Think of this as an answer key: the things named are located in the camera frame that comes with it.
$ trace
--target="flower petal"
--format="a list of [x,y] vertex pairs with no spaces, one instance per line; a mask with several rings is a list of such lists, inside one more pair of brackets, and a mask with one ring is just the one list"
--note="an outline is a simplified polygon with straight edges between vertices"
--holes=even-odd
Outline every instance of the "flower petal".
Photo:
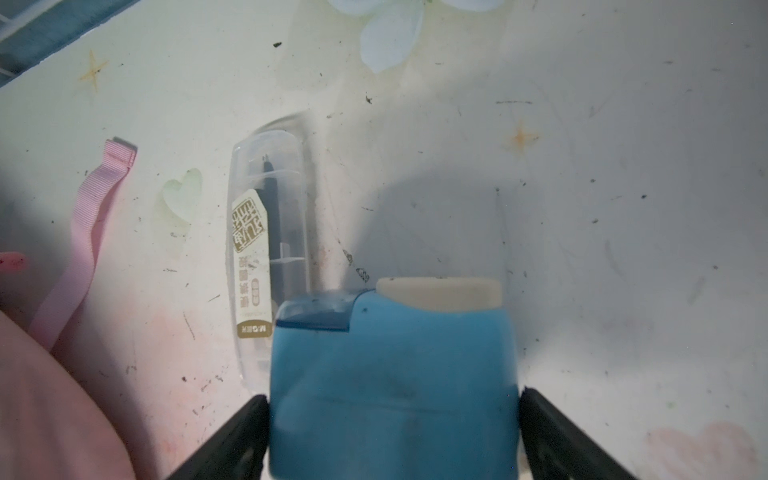
[[373,13],[379,6],[384,5],[386,0],[328,0],[336,10],[347,15],[362,17]]
[[413,49],[424,20],[421,0],[399,0],[383,7],[360,34],[360,57],[373,73],[402,63]]
[[504,0],[442,0],[442,2],[470,12],[487,12],[504,4]]

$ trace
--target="blue plastic container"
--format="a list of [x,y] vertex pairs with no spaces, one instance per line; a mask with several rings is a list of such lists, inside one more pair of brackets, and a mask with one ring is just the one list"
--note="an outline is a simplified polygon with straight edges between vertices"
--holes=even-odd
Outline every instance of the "blue plastic container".
[[276,325],[274,478],[518,477],[504,310],[437,313],[373,291],[332,293],[286,302]]

